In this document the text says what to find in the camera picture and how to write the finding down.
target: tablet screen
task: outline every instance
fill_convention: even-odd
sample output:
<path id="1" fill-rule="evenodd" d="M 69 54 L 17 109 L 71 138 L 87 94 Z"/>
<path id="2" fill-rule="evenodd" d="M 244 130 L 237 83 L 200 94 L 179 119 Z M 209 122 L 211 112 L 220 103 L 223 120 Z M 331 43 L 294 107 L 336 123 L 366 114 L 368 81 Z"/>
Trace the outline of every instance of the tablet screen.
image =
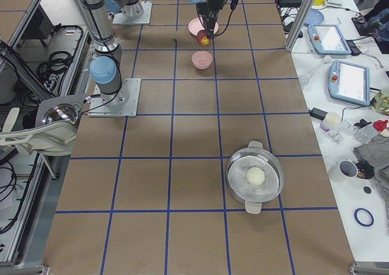
<path id="1" fill-rule="evenodd" d="M 347 48 L 343 45 L 343 41 L 338 33 L 338 30 L 332 26 L 315 26 L 317 35 L 323 46 L 323 50 L 327 51 L 346 51 Z"/>
<path id="2" fill-rule="evenodd" d="M 366 101 L 366 73 L 364 68 L 340 64 L 338 95 Z"/>

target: white ball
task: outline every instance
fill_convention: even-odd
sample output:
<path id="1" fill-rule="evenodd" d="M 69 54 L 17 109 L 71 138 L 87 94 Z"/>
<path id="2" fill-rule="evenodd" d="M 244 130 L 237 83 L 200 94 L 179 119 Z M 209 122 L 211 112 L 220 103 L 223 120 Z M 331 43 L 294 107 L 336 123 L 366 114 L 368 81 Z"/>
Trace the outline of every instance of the white ball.
<path id="1" fill-rule="evenodd" d="M 252 167 L 247 171 L 246 179 L 251 185 L 259 186 L 265 182 L 265 172 L 259 167 Z"/>

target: white table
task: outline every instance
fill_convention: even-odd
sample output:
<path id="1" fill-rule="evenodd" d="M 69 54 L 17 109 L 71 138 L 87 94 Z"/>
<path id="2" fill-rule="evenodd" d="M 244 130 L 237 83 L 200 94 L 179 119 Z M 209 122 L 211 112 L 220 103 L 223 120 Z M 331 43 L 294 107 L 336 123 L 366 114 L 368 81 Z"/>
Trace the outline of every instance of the white table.
<path id="1" fill-rule="evenodd" d="M 342 1 L 342 7 L 357 10 L 353 0 Z M 323 9 L 321 12 L 325 16 L 323 24 L 338 24 L 346 39 L 360 38 L 351 22 L 351 17 L 354 16 L 355 13 L 332 8 Z M 311 71 L 311 69 L 318 65 L 323 58 L 322 55 L 308 52 L 313 49 L 313 46 L 309 42 L 306 27 L 304 27 L 302 31 L 303 38 L 297 40 L 292 50 L 292 58 L 295 63 L 297 75 Z M 360 40 L 357 43 L 367 47 L 369 49 L 367 52 L 368 54 L 379 58 L 384 68 L 377 68 L 377 60 L 366 55 L 359 55 L 357 57 L 335 56 L 332 58 L 368 66 L 370 68 L 370 86 L 379 89 L 389 87 L 389 78 L 385 73 L 385 71 L 389 71 L 389 55 L 382 55 L 372 39 Z M 331 63 L 332 61 L 316 70 L 309 85 L 303 88 L 303 94 L 308 108 L 316 107 L 327 112 L 335 112 L 341 115 L 344 107 L 357 106 L 330 98 L 327 89 L 327 75 Z M 367 121 L 387 119 L 384 115 L 378 114 L 370 108 L 345 111 L 344 119 L 348 120 L 351 124 L 356 123 L 362 118 Z M 357 142 L 353 136 L 342 134 L 344 137 L 343 142 L 341 144 L 336 144 L 320 129 L 319 120 L 312 118 L 312 124 L 327 170 L 334 167 L 337 162 L 343 159 L 357 160 L 353 153 L 353 148 L 359 146 L 361 143 Z M 385 214 L 385 203 L 380 197 L 374 181 L 358 178 L 342 182 L 331 180 L 331 185 L 355 261 L 389 262 L 389 227 Z M 372 193 L 365 193 L 363 191 L 364 186 L 370 187 Z M 372 213 L 374 224 L 371 227 L 366 228 L 356 223 L 354 211 L 360 207 L 368 209 Z"/>

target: red cap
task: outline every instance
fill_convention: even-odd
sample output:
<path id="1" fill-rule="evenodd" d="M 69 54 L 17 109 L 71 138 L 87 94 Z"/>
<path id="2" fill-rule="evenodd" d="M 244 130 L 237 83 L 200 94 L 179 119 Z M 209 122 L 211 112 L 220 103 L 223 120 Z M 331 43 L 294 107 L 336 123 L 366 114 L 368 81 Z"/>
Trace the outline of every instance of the red cap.
<path id="1" fill-rule="evenodd" d="M 373 127 L 378 133 L 381 133 L 387 128 L 388 122 L 388 120 L 377 120 L 373 123 Z"/>

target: blue rubber band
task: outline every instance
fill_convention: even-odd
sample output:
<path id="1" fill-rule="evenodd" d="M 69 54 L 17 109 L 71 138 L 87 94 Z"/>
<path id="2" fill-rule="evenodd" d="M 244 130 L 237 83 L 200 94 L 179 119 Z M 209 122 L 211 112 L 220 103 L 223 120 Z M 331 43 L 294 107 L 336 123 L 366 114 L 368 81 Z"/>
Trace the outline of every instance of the blue rubber band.
<path id="1" fill-rule="evenodd" d="M 359 218 L 358 218 L 358 212 L 359 212 L 359 211 L 364 211 L 364 212 L 366 212 L 366 213 L 370 216 L 371 222 L 368 223 L 368 224 L 362 223 L 362 222 L 359 220 Z M 373 217 L 373 215 L 371 214 L 371 212 L 370 212 L 369 210 L 367 210 L 367 209 L 365 209 L 365 208 L 358 208 L 358 209 L 356 209 L 356 210 L 354 211 L 354 218 L 355 218 L 355 221 L 356 221 L 359 225 L 364 226 L 364 227 L 366 227 L 366 228 L 372 226 L 373 223 L 374 223 L 374 217 Z"/>

